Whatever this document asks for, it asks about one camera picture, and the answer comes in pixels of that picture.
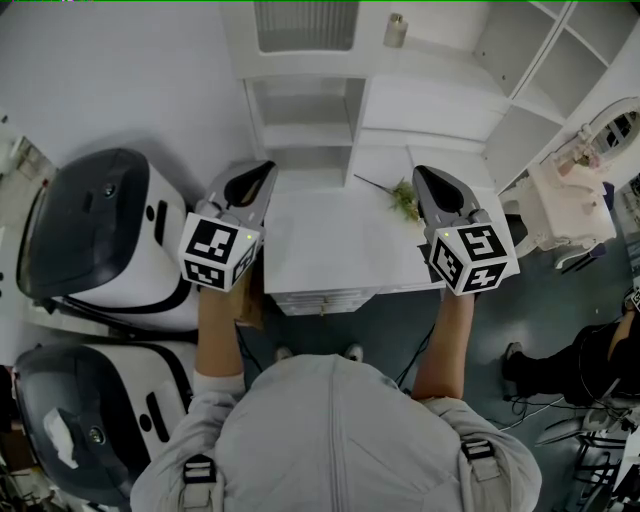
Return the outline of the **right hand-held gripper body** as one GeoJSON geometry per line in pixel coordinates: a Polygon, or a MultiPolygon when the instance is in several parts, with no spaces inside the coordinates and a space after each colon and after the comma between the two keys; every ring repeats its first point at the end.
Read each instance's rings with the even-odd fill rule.
{"type": "Polygon", "coordinates": [[[494,290],[520,272],[509,230],[483,210],[437,227],[426,263],[456,296],[494,290]]]}

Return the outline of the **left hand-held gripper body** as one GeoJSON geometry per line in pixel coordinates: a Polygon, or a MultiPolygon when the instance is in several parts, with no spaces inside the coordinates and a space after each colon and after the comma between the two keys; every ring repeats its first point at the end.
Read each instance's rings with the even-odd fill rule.
{"type": "Polygon", "coordinates": [[[230,291],[251,267],[264,243],[264,208],[222,208],[208,201],[187,215],[178,249],[182,277],[230,291]]]}

